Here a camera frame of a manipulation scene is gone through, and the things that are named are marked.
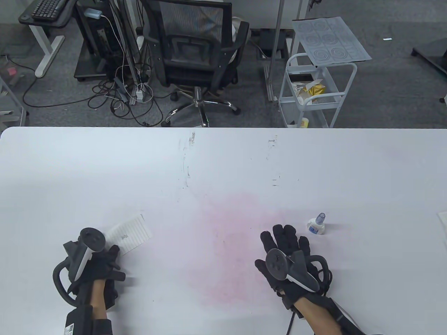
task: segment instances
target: chrome chair leg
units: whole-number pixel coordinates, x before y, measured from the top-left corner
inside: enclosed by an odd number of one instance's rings
[[[183,96],[187,97],[190,100],[194,100],[193,96],[190,96],[188,93],[183,92],[183,91],[177,91],[178,93],[182,94]]]
[[[239,115],[240,114],[240,108],[233,105],[231,102],[229,101],[217,101],[217,100],[205,100],[204,101],[205,104],[208,105],[221,105],[221,106],[226,106],[226,107],[230,107],[233,110],[233,114],[234,115]]]
[[[207,115],[205,113],[205,104],[222,105],[222,106],[230,107],[233,110],[233,114],[235,114],[235,115],[240,114],[240,108],[236,107],[229,101],[219,100],[219,99],[204,100],[202,90],[200,87],[194,87],[194,92],[193,92],[194,96],[189,95],[188,94],[189,92],[186,93],[186,92],[182,91],[181,89],[177,90],[176,92],[177,92],[177,94],[182,94],[185,97],[187,97],[188,99],[192,100],[192,103],[186,103],[176,109],[173,109],[171,112],[169,112],[167,117],[161,123],[162,127],[170,127],[172,116],[174,114],[176,114],[177,112],[180,112],[181,110],[188,108],[188,107],[196,107],[200,113],[201,126],[209,127],[210,124],[209,124]]]
[[[181,106],[178,107],[178,108],[175,108],[175,109],[171,110],[171,111],[169,112],[168,116],[164,119],[165,123],[169,123],[169,122],[171,121],[172,116],[173,116],[175,113],[180,112],[182,109],[185,109],[185,108],[188,108],[188,107],[191,107],[191,106],[194,106],[194,103],[192,103],[192,104],[187,103],[187,104],[181,105]]]
[[[205,100],[204,102],[205,102],[205,104],[210,104],[210,105],[227,106],[227,107],[230,107],[232,110],[237,111],[237,107],[229,101]]]
[[[210,126],[210,123],[208,122],[207,115],[205,114],[205,109],[203,108],[203,102],[199,102],[197,107],[200,113],[200,118],[202,119],[202,127],[208,128]]]

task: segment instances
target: chair armrest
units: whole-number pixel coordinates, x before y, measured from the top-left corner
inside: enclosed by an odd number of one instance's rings
[[[228,48],[222,48],[221,51],[223,52],[235,52],[239,50],[241,46],[245,44],[245,41],[247,40],[247,35],[249,33],[249,23],[242,21],[239,26],[239,30],[237,31],[236,40],[234,41],[233,45]]]

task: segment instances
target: caster wheel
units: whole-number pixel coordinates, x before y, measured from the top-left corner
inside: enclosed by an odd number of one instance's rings
[[[171,101],[178,101],[178,92],[172,92],[169,98],[171,99]]]

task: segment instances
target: gray carpet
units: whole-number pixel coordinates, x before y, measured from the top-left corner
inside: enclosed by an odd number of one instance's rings
[[[323,0],[308,17],[341,16],[367,52],[371,61],[358,63],[358,73],[335,124],[336,127],[366,128],[447,128],[447,108],[439,98],[447,93],[446,77],[420,58],[411,57],[412,47],[447,36],[447,3],[437,0]],[[53,35],[64,34],[66,41],[46,76],[39,79],[27,95],[35,105],[57,104],[86,98],[97,82],[78,83],[73,78],[82,37],[72,21]],[[28,27],[14,25],[0,38],[27,42],[32,39]],[[34,56],[15,59],[18,63],[36,67],[42,51],[34,46]],[[278,63],[274,92],[279,94],[284,64]],[[262,61],[256,59],[256,49],[248,44],[241,65],[239,83],[230,85],[224,97],[242,108],[234,116],[226,108],[208,108],[211,126],[216,127],[281,127],[276,103],[266,99],[262,76]],[[33,77],[29,72],[14,88],[20,96]],[[333,72],[337,83],[347,81],[342,69]],[[154,79],[151,83],[157,96],[172,88],[163,88]],[[158,99],[166,114],[181,102]],[[85,102],[75,105],[28,108],[30,126],[137,126],[134,121],[120,120],[110,113],[109,104],[97,110]],[[147,107],[138,104],[134,113]],[[141,121],[156,122],[160,117],[156,107]],[[200,123],[195,111],[184,112],[172,119],[173,126],[196,126]]]

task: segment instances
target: black glove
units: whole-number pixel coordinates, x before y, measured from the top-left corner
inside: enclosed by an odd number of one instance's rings
[[[118,292],[115,290],[115,281],[108,279],[105,281],[104,286],[104,303],[106,310],[115,305],[116,298],[118,298]]]
[[[269,252],[271,249],[279,249],[287,256],[291,256],[293,252],[302,250],[304,256],[310,255],[309,240],[307,237],[301,236],[298,241],[294,227],[285,225],[283,228],[282,225],[275,225],[273,227],[273,235],[275,236],[276,243],[270,232],[263,231],[261,233],[261,241],[266,252]],[[315,277],[320,284],[320,290],[316,292],[316,294],[324,294],[324,291],[327,291],[327,289],[326,285],[322,285],[322,282],[318,277],[318,269],[310,262],[306,265],[308,272]],[[256,260],[255,266],[267,279],[270,287],[283,299],[283,303],[287,309],[290,309],[298,299],[309,293],[309,291],[289,280],[280,281],[275,279],[267,269],[265,261]]]
[[[92,259],[87,261],[79,279],[72,282],[68,288],[68,293],[73,292],[77,295],[81,285],[92,284],[95,280],[105,279],[107,295],[106,290],[104,290],[104,298],[112,299],[114,297],[113,299],[115,299],[116,291],[114,290],[114,284],[112,285],[110,281],[124,281],[126,278],[125,273],[114,270],[120,270],[120,267],[116,264],[118,253],[119,247],[117,245],[113,245],[109,251],[94,252]]]

